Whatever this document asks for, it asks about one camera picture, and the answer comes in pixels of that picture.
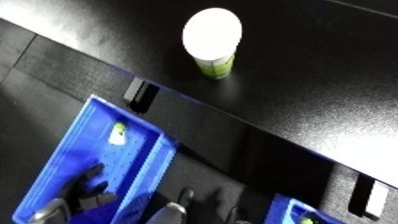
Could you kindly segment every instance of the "green label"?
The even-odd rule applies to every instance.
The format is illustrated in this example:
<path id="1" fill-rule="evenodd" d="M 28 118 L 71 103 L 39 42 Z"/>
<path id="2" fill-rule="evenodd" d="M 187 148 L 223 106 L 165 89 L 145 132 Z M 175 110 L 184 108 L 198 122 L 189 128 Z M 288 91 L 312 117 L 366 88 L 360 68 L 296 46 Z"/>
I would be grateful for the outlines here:
<path id="1" fill-rule="evenodd" d="M 219 65 L 205 65 L 205 64 L 202 64 L 200 62 L 197 62 L 197 64 L 198 64 L 200 70 L 206 76 L 208 76 L 210 78 L 217 79 L 217 78 L 224 77 L 225 75 L 227 75 L 231 71 L 232 65 L 234 63 L 234 58 L 235 58 L 235 55 L 232 55 L 228 59 L 228 61 L 226 61 L 226 62 L 224 62 L 222 64 L 219 64 Z"/>

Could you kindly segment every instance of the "blue plastic bin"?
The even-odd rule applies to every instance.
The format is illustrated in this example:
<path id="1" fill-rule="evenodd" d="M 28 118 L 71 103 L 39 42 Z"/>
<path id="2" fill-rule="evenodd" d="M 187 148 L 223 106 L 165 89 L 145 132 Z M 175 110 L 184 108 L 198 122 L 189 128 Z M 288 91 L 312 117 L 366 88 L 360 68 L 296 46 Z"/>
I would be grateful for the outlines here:
<path id="1" fill-rule="evenodd" d="M 127 126 L 126 143 L 109 143 L 114 124 Z M 70 223 L 137 223 L 179 143 L 134 115 L 91 96 L 13 214 L 28 219 L 58 193 L 63 184 L 96 162 L 105 165 L 91 184 L 107 180 L 107 192 L 119 199 L 74 216 Z"/>
<path id="2" fill-rule="evenodd" d="M 303 216 L 309 213 L 321 217 L 327 224 L 344 224 L 299 200 L 280 194 L 275 195 L 264 224 L 300 224 Z"/>

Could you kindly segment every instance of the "paper cup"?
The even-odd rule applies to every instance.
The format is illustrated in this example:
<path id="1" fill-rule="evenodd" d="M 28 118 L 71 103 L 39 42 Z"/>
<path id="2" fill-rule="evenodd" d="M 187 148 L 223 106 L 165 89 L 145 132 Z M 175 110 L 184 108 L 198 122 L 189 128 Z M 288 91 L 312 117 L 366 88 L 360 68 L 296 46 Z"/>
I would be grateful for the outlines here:
<path id="1" fill-rule="evenodd" d="M 182 33 L 187 52 L 204 75 L 214 79 L 227 76 L 242 37 L 242 25 L 232 12 L 210 8 L 189 19 Z"/>

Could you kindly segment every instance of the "cup lid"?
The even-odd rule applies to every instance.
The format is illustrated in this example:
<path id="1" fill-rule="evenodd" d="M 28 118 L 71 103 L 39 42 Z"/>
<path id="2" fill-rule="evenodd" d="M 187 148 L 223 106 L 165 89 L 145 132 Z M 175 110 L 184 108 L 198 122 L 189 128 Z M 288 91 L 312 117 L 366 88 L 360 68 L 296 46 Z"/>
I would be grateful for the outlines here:
<path id="1" fill-rule="evenodd" d="M 186 23 L 182 41 L 190 55 L 216 60 L 233 54 L 242 37 L 242 24 L 231 11 L 210 8 L 196 13 Z"/>

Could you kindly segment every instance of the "black table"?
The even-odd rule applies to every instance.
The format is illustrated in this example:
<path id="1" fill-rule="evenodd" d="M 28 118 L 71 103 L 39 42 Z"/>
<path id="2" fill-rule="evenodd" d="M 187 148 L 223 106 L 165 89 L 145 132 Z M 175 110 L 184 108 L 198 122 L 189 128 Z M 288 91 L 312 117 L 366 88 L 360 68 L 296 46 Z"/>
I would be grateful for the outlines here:
<path id="1" fill-rule="evenodd" d="M 213 6 L 244 29 L 221 81 L 181 44 L 185 22 Z M 323 0 L 2 0 L 0 18 L 398 187 L 391 16 Z"/>

